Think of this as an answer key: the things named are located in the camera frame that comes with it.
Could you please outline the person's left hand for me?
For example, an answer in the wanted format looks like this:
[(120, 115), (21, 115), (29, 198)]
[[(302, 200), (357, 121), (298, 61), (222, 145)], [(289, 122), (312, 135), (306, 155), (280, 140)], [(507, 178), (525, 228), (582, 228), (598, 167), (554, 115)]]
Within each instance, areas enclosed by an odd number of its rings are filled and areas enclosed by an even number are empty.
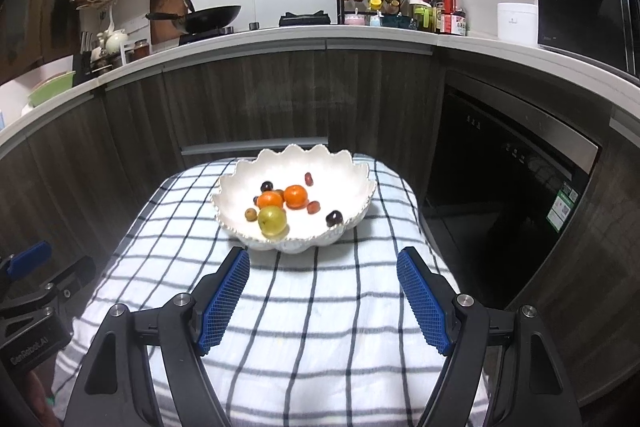
[(20, 390), (30, 410), (35, 414), (41, 425), (47, 427), (61, 426), (47, 401), (46, 392), (36, 373), (29, 372), (22, 377)]

